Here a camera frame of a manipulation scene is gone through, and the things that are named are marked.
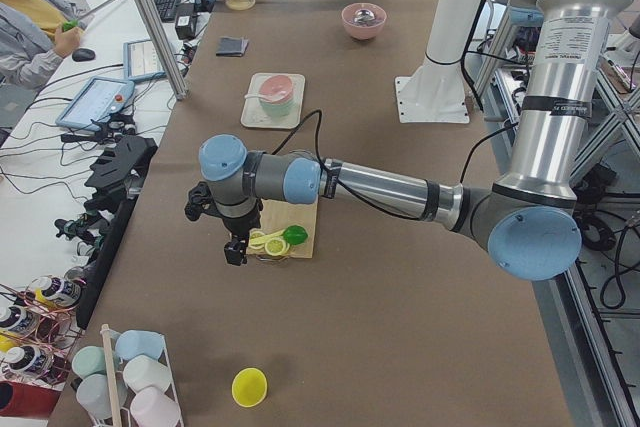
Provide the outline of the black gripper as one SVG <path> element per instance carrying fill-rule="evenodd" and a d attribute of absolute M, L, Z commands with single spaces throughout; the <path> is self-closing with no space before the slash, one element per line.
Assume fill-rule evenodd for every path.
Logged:
<path fill-rule="evenodd" d="M 239 238 L 225 244 L 226 262 L 230 265 L 240 266 L 247 263 L 249 234 L 252 229 L 261 226 L 262 209 L 262 201 L 254 197 L 242 197 L 239 201 L 229 205 L 215 200 L 209 184 L 201 181 L 188 192 L 184 213 L 187 219 L 192 222 L 197 221 L 202 215 L 221 219 L 232 236 Z"/>

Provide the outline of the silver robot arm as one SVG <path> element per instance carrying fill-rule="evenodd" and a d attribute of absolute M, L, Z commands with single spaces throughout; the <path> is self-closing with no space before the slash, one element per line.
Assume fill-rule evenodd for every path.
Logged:
<path fill-rule="evenodd" d="M 465 58 L 486 0 L 438 0 L 421 66 L 400 77 L 396 99 L 407 121 L 451 123 L 466 117 Z M 542 17 L 515 126 L 487 145 L 501 172 L 488 189 L 446 186 L 324 158 L 318 151 L 250 151 L 232 135 L 199 150 L 202 180 L 189 191 L 186 217 L 219 218 L 230 233 L 226 260 L 243 264 L 266 200 L 312 204 L 345 194 L 390 216 L 435 221 L 474 240 L 506 272 L 550 279 L 577 259 L 582 238 L 572 212 L 570 175 L 592 112 L 597 68 L 612 20 L 633 0 L 508 0 Z"/>

